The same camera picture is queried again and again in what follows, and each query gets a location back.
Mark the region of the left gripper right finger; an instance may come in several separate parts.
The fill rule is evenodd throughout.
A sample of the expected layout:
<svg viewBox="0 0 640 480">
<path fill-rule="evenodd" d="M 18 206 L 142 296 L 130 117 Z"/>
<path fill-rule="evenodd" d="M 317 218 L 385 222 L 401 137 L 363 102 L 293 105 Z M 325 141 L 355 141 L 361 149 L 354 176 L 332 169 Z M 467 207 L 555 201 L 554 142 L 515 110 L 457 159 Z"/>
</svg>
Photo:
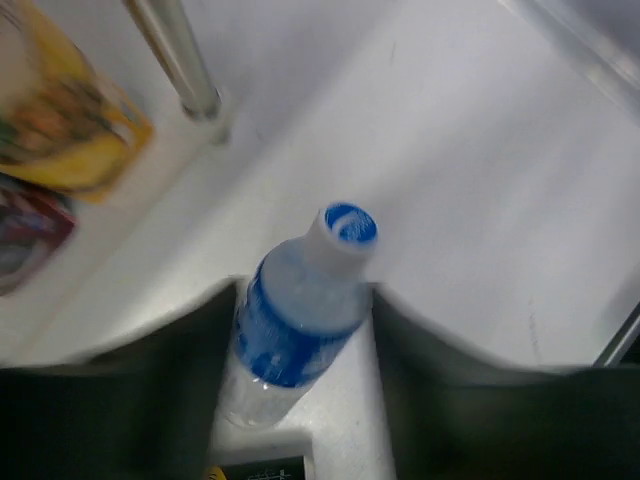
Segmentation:
<svg viewBox="0 0 640 480">
<path fill-rule="evenodd" d="M 372 327 L 400 479 L 635 479 L 639 369 L 502 363 L 373 286 Z"/>
</svg>

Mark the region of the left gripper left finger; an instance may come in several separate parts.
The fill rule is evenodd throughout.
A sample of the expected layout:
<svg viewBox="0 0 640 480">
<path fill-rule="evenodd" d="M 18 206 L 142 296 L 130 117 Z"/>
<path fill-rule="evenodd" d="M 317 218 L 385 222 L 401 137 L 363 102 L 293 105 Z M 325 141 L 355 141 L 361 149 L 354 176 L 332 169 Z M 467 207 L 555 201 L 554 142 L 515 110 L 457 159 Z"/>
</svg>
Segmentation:
<svg viewBox="0 0 640 480">
<path fill-rule="evenodd" d="M 78 363 L 1 368 L 4 479 L 203 479 L 237 299 Z"/>
</svg>

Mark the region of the blue-label water bottle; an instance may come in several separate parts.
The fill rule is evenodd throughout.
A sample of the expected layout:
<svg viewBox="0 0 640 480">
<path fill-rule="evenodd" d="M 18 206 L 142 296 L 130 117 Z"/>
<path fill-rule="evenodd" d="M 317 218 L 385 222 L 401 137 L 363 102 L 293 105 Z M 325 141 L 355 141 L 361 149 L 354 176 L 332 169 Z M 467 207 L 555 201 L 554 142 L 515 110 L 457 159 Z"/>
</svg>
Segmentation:
<svg viewBox="0 0 640 480">
<path fill-rule="evenodd" d="M 234 318 L 221 397 L 233 424 L 278 423 L 333 364 L 371 310 L 377 240 L 368 212 L 336 202 L 261 260 Z"/>
</svg>

